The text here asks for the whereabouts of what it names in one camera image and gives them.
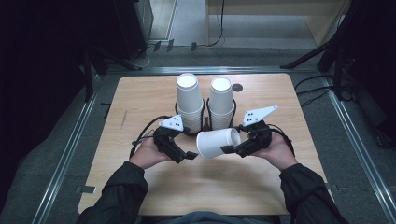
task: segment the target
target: gray carpet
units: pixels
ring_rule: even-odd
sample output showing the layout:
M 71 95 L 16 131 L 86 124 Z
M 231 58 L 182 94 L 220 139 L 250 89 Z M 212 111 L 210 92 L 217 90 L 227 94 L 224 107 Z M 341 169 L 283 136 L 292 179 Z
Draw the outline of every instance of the gray carpet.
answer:
M 141 72 L 129 72 L 117 64 L 110 63 L 109 73 L 104 77 L 102 86 L 98 89 L 92 112 L 46 223 L 74 223 L 76 221 L 80 194 L 75 193 L 75 189 L 85 185 L 93 155 L 105 124 L 104 116 L 107 112 L 107 105 L 101 105 L 101 103 L 111 103 L 121 77 L 135 76 L 144 72 L 149 74 L 157 67 L 278 66 L 291 62 L 306 52 L 308 52 L 307 49 L 209 48 L 199 48 L 194 52 L 191 52 L 189 48 L 173 48 L 166 52 L 166 48 L 161 48 L 155 52 L 152 49 L 148 51 L 149 64 Z M 318 73 L 314 71 L 317 61 L 318 57 L 302 65 L 302 67 L 310 67 L 310 72 L 298 71 L 298 69 L 290 72 L 293 83 L 296 84 L 304 78 L 317 75 Z M 134 62 L 145 64 L 148 59 L 143 54 Z M 315 79 L 306 82 L 299 90 L 314 89 L 322 85 L 320 79 Z M 317 95 L 318 92 L 311 93 L 303 95 L 299 99 L 303 103 Z M 6 207 L 0 216 L 0 223 L 32 222 L 45 188 L 62 156 L 83 107 L 84 97 L 84 90 L 81 90 L 81 93 L 64 112 L 51 136 L 32 150 L 23 161 L 8 194 Z M 395 161 L 395 150 L 379 148 L 374 143 L 368 124 L 356 104 L 347 103 L 347 107 L 356 120 L 365 144 L 371 149 L 381 174 L 390 183 L 390 186 L 395 186 L 395 178 L 391 175 L 395 166 L 392 162 Z M 332 195 L 341 213 L 350 223 L 388 223 L 329 97 L 324 96 L 310 105 L 304 106 L 303 111 L 332 188 Z M 288 216 L 282 216 L 281 220 L 282 223 L 289 223 Z

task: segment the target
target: black sleeve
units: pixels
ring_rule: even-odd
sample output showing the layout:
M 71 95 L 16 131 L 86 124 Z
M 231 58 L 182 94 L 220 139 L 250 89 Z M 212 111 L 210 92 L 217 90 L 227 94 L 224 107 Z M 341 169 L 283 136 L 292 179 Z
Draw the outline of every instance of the black sleeve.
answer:
M 296 223 L 348 223 L 317 173 L 295 164 L 284 170 L 280 179 L 286 208 Z
M 145 171 L 126 161 L 107 181 L 102 196 L 77 223 L 134 223 L 147 192 Z

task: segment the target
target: person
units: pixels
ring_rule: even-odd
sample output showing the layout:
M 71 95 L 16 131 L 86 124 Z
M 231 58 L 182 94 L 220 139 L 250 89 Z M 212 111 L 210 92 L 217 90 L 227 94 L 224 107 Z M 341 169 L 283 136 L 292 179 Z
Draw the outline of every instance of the person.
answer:
M 281 189 L 286 208 L 295 223 L 348 223 L 334 204 L 323 179 L 297 162 L 283 137 L 272 134 L 272 142 L 251 156 L 268 160 L 281 173 Z M 153 138 L 147 138 L 136 153 L 107 181 L 102 196 L 84 210 L 77 223 L 135 223 L 148 192 L 145 170 L 170 159 L 158 151 Z M 244 223 L 244 219 L 196 212 L 167 223 Z

